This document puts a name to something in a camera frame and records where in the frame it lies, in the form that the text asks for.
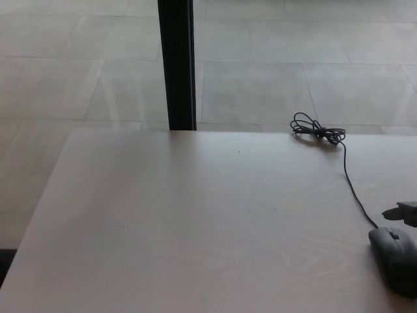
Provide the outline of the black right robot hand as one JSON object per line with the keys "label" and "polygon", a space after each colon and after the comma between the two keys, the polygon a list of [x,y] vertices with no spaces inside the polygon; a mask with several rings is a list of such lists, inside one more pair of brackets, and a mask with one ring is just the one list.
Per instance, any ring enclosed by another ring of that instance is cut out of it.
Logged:
{"label": "black right robot hand", "polygon": [[417,227],[417,203],[416,201],[397,202],[397,207],[382,212],[386,220],[402,220],[404,224]]}

